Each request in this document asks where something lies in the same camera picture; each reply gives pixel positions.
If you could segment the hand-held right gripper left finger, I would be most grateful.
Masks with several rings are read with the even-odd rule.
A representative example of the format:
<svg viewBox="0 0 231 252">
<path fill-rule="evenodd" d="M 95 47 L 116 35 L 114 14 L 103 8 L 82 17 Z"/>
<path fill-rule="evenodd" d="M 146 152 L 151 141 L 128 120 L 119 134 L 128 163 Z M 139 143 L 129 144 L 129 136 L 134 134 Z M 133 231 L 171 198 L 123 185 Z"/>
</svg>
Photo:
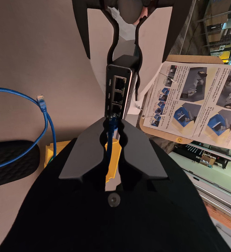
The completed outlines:
<svg viewBox="0 0 231 252">
<path fill-rule="evenodd" d="M 106 153 L 108 119 L 102 117 L 77 138 L 59 175 L 61 180 L 75 180 L 105 191 L 109 158 Z"/>
</svg>

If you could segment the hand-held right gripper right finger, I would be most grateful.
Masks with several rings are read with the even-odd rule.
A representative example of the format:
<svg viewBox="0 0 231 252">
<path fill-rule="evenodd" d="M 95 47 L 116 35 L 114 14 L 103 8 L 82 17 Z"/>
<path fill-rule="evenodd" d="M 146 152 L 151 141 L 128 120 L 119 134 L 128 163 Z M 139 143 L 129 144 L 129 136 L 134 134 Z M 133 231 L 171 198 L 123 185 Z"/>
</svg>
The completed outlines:
<svg viewBox="0 0 231 252">
<path fill-rule="evenodd" d="M 123 191 L 133 191 L 140 185 L 147 189 L 152 181 L 167 180 L 148 137 L 126 120 L 120 120 L 120 179 Z"/>
</svg>

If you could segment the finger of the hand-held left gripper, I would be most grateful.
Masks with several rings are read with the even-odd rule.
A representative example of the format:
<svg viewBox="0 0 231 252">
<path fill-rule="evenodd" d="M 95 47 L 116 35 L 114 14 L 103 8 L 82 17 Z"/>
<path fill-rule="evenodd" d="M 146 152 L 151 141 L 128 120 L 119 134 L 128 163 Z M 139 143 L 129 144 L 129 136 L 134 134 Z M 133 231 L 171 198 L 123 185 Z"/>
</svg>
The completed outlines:
<svg viewBox="0 0 231 252">
<path fill-rule="evenodd" d="M 95 78 L 105 94 L 107 55 L 113 43 L 114 28 L 110 20 L 105 16 L 109 14 L 115 21 L 111 8 L 105 13 L 100 9 L 87 9 L 90 63 Z"/>
<path fill-rule="evenodd" d="M 140 51 L 141 66 L 135 100 L 143 99 L 154 83 L 162 65 L 173 7 L 156 8 L 148 17 L 143 16 L 137 25 L 136 42 Z"/>
</svg>

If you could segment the yellow plastic bin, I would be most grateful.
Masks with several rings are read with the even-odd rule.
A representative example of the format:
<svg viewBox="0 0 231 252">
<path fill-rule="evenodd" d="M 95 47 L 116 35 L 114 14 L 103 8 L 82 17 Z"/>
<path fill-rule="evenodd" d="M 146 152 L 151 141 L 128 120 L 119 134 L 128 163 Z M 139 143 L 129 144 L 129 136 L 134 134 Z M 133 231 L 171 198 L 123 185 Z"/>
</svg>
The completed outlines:
<svg viewBox="0 0 231 252">
<path fill-rule="evenodd" d="M 56 148 L 57 148 L 57 155 L 59 152 L 61 152 L 67 144 L 70 143 L 70 141 L 62 141 L 62 142 L 57 142 L 56 143 Z M 45 162 L 44 162 L 44 168 L 48 165 L 48 163 L 52 160 L 53 158 L 53 143 L 50 145 L 47 145 L 45 147 Z M 121 146 L 119 144 L 119 140 L 116 140 L 115 138 L 113 139 L 113 148 L 112 148 L 112 154 L 111 154 L 111 160 L 109 164 L 109 169 L 108 173 L 106 175 L 106 183 L 110 181 L 110 179 L 114 179 L 116 176 L 116 171 L 118 167 L 118 162 L 120 158 L 120 152 L 121 152 Z"/>
</svg>

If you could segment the black network switch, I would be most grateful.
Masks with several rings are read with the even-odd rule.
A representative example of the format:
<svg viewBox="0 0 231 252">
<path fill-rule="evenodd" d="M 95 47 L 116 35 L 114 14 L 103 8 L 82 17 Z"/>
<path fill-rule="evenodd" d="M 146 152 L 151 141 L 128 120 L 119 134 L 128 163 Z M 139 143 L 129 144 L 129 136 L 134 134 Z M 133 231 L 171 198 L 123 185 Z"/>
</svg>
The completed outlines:
<svg viewBox="0 0 231 252">
<path fill-rule="evenodd" d="M 140 56 L 122 55 L 106 67 L 105 117 L 125 119 L 140 85 Z"/>
</svg>

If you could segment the white board stand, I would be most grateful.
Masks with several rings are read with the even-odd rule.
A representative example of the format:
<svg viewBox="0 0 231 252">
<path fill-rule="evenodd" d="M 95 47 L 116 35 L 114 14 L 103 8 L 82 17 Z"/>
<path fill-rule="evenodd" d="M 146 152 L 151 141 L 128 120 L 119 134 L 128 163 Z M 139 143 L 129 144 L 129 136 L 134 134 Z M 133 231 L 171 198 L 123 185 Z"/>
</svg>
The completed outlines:
<svg viewBox="0 0 231 252">
<path fill-rule="evenodd" d="M 156 77 L 158 76 L 162 66 L 163 66 L 163 63 L 161 63 L 157 73 L 152 78 L 152 80 L 146 85 L 146 87 L 144 87 L 143 91 L 138 93 L 137 98 L 136 98 L 136 83 L 138 81 L 138 75 L 135 74 L 136 79 L 133 81 L 133 84 L 134 84 L 133 93 L 132 93 L 132 98 L 130 101 L 130 106 L 129 106 L 127 114 L 138 115 L 140 113 L 140 110 L 141 110 L 141 107 L 143 104 L 143 100 L 144 100 L 144 96 L 146 95 L 146 93 L 148 93 L 149 89 L 155 83 Z"/>
</svg>

